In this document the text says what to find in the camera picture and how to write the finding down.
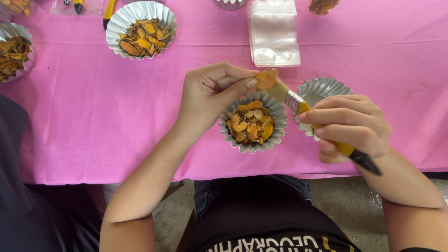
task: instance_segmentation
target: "pink tablecloth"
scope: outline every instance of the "pink tablecloth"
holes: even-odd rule
[[[166,0],[178,19],[174,43],[152,60],[131,61],[108,48],[103,17],[49,16],[50,2],[15,19],[30,29],[37,61],[27,76],[0,85],[30,114],[21,159],[26,182],[121,182],[173,124],[188,70],[220,61],[255,68],[245,9]],[[297,88],[310,78],[337,78],[383,108],[394,127],[392,146],[419,169],[448,170],[448,4],[342,0],[317,17],[298,0],[297,12],[302,65],[280,69],[283,80]],[[281,144],[255,154],[232,148],[216,124],[174,180],[358,174],[351,164],[320,163],[317,143],[291,114],[288,124]]]

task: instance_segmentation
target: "forearm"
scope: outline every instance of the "forearm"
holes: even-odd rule
[[[445,208],[444,197],[437,187],[415,168],[398,151],[391,148],[389,153],[374,162],[383,176],[375,176],[358,168],[367,183],[381,198],[402,205]]]
[[[164,196],[188,150],[197,140],[175,125],[124,180],[104,215],[108,222],[148,217]]]

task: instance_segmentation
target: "dark sleeve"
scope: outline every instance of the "dark sleeve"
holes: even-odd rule
[[[428,248],[405,248],[400,252],[440,252],[440,251]]]
[[[33,197],[23,185],[19,152],[28,113],[17,103],[0,95],[0,220],[30,211]]]

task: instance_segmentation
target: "person's left hand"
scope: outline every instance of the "person's left hand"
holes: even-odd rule
[[[188,72],[175,125],[199,138],[232,102],[255,91],[258,82],[254,76],[258,73],[227,62]]]

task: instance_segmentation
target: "black t-shirt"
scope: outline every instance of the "black t-shirt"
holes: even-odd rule
[[[187,252],[323,251],[360,252],[326,214],[292,187],[260,177],[228,184],[205,212],[187,248]]]
[[[101,220],[81,185],[22,183],[27,119],[22,107],[0,95],[0,252],[97,252]]]

